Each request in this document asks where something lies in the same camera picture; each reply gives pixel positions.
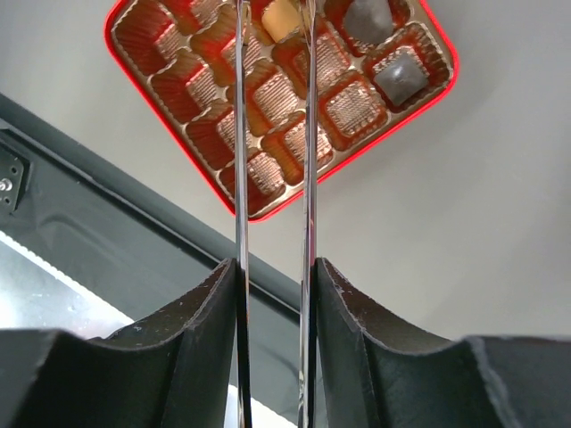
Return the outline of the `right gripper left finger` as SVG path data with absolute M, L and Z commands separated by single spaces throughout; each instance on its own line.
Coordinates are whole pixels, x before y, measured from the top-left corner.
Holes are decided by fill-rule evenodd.
M 236 262 L 106 338 L 1 333 L 4 427 L 221 427 L 236 328 Z

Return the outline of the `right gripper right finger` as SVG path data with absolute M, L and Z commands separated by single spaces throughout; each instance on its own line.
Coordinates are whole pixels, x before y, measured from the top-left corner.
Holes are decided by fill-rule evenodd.
M 448 340 L 317 268 L 317 325 L 332 427 L 567 427 L 567 337 Z

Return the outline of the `dark chocolate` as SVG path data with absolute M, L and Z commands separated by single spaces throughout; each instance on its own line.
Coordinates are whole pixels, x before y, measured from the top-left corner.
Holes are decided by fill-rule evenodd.
M 374 82 L 395 106 L 407 102 L 429 83 L 424 69 L 410 53 L 399 54 L 375 75 Z
M 347 33 L 356 40 L 378 45 L 393 33 L 393 17 L 386 0 L 355 0 L 343 18 Z

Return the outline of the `beige chocolate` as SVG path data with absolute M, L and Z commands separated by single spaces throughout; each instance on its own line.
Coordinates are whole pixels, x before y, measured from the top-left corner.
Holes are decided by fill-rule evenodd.
M 300 26 L 300 15 L 289 0 L 273 0 L 263 10 L 261 24 L 274 42 L 280 42 Z

